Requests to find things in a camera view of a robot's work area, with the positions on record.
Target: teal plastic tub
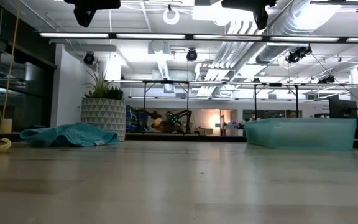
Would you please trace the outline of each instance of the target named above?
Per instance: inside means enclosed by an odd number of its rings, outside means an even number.
[[[247,142],[274,149],[353,150],[355,119],[270,118],[245,125]]]

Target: ceiling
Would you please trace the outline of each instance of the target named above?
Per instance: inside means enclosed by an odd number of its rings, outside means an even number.
[[[192,19],[191,10],[194,1],[182,1],[183,4],[173,1],[173,8],[181,10],[180,20],[175,25],[169,25],[163,20],[166,5],[144,6],[141,4],[123,4],[120,9],[98,11],[89,28],[77,24],[73,15],[73,6],[55,0],[21,0],[21,19],[42,32],[153,32],[153,33],[198,33],[198,34],[225,34],[229,25],[217,26],[213,21],[196,21]],[[15,13],[17,0],[0,0],[0,4],[7,10]],[[272,22],[289,3],[289,0],[279,0],[273,8],[268,8],[270,22]],[[358,35],[357,7],[342,7],[325,24],[316,29],[313,35]],[[172,60],[167,62],[170,70],[194,71],[198,62],[187,62],[186,52],[195,48],[198,60],[201,62],[214,60],[222,46],[222,42],[207,41],[167,41],[171,53],[175,52]],[[125,61],[122,73],[127,79],[137,73],[151,73],[158,69],[156,61],[147,59],[149,41],[146,40],[78,40],[71,45],[79,46],[80,54],[85,51],[85,45],[115,45]],[[321,62],[307,56],[300,63],[292,65],[279,61],[275,66],[266,67],[263,78],[275,82],[285,82],[288,77],[291,81],[300,82],[312,75],[319,74],[325,69],[336,70],[336,77],[340,82],[348,81],[349,68],[357,65],[358,45],[350,44],[311,44],[313,54]],[[95,52],[100,60],[107,60],[109,52]]]

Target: silver duct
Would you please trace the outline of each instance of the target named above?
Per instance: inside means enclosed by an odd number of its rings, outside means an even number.
[[[294,0],[285,12],[268,26],[264,35],[310,35],[341,8],[341,6],[318,6],[310,4],[310,1]],[[265,43],[255,43],[248,50],[247,57],[241,65],[247,63],[269,64],[287,50],[288,47],[286,46],[268,46]]]

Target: teal blanket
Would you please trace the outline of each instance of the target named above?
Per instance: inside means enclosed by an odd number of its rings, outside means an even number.
[[[105,131],[88,124],[24,130],[20,133],[20,137],[37,147],[88,147],[119,144],[118,135],[115,131]]]

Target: window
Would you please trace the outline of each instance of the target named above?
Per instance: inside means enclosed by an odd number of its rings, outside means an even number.
[[[0,109],[4,108],[6,89],[0,88]],[[23,129],[42,125],[44,113],[44,99],[32,95],[9,90],[5,118],[12,119],[12,132],[21,132]]]
[[[10,54],[1,54],[0,86],[7,85],[11,59]],[[29,62],[16,60],[20,63],[13,64],[9,88],[40,96],[52,94],[53,74],[48,75],[45,70]]]

